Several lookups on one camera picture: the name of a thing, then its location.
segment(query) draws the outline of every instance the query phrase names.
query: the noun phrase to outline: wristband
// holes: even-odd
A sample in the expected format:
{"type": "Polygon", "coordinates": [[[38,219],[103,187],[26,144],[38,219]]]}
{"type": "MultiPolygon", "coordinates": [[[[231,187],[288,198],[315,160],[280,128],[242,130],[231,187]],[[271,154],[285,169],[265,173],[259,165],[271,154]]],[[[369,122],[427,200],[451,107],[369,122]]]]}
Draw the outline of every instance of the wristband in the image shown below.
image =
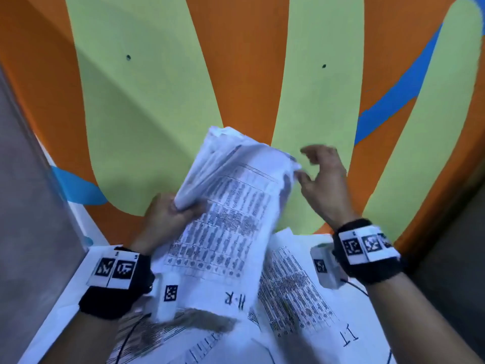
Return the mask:
{"type": "Polygon", "coordinates": [[[128,313],[144,293],[151,291],[155,279],[150,270],[151,258],[149,256],[133,253],[124,247],[116,247],[114,250],[135,254],[133,258],[136,259],[136,262],[128,262],[133,263],[134,269],[130,270],[130,264],[127,264],[126,261],[101,258],[92,277],[105,278],[106,285],[90,286],[79,301],[81,312],[107,320],[119,319],[128,313]],[[126,280],[129,280],[128,288],[110,287],[110,285],[120,287],[126,280]]]}
{"type": "Polygon", "coordinates": [[[363,284],[388,280],[403,271],[399,253],[367,219],[343,225],[333,239],[337,261],[347,275],[363,284]]]}

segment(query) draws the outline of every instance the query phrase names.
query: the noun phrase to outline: person's right hand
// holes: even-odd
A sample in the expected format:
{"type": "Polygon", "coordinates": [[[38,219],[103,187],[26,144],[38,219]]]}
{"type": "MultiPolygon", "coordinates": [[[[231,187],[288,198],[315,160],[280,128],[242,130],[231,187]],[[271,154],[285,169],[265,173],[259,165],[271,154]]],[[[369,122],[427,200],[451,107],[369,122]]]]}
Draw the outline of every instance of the person's right hand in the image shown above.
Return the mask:
{"type": "Polygon", "coordinates": [[[334,147],[306,146],[300,149],[320,171],[314,180],[305,171],[295,173],[302,194],[313,210],[337,231],[346,223],[360,218],[352,208],[347,188],[347,171],[334,147]]]}

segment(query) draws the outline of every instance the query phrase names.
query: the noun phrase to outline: black cable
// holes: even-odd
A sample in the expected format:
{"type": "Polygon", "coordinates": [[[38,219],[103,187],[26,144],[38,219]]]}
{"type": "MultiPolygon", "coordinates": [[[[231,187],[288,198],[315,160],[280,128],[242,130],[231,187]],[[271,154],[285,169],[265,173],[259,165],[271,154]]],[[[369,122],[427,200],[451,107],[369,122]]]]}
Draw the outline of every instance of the black cable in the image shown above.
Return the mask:
{"type": "Polygon", "coordinates": [[[133,327],[131,327],[131,330],[130,332],[128,332],[128,335],[126,336],[125,340],[123,341],[123,345],[121,345],[121,349],[120,351],[118,352],[118,357],[116,358],[116,361],[114,362],[114,364],[118,364],[120,359],[121,359],[121,354],[123,353],[123,349],[125,348],[125,345],[126,343],[128,342],[128,339],[130,338],[130,336],[133,334],[133,332],[135,331],[135,328],[137,325],[140,324],[140,322],[148,317],[151,316],[151,313],[148,313],[148,314],[145,314],[143,317],[141,317],[138,322],[136,322],[133,327]]]}
{"type": "MultiPolygon", "coordinates": [[[[369,297],[369,294],[367,294],[364,290],[362,290],[360,287],[358,287],[355,283],[350,282],[350,281],[347,281],[347,280],[344,280],[344,279],[340,279],[340,281],[345,282],[345,283],[348,283],[350,286],[355,287],[361,293],[363,293],[364,295],[366,295],[367,297],[369,297]]],[[[392,358],[392,350],[389,349],[389,357],[387,358],[387,363],[386,364],[389,364],[391,362],[391,358],[392,358]]]]}

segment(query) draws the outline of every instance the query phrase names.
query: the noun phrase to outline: colorful wall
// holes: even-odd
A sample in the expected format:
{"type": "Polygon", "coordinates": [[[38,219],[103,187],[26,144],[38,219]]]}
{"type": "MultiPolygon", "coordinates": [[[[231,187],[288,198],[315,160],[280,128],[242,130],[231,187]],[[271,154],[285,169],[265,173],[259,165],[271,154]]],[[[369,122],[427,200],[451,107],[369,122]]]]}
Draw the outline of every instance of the colorful wall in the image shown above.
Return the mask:
{"type": "MultiPolygon", "coordinates": [[[[0,0],[0,63],[67,200],[112,244],[137,230],[155,192],[176,191],[216,125],[313,174],[299,148],[336,146],[356,208],[405,253],[484,155],[484,10],[485,0],[0,0]]],[[[281,225],[329,230],[299,189],[281,225]]]]}

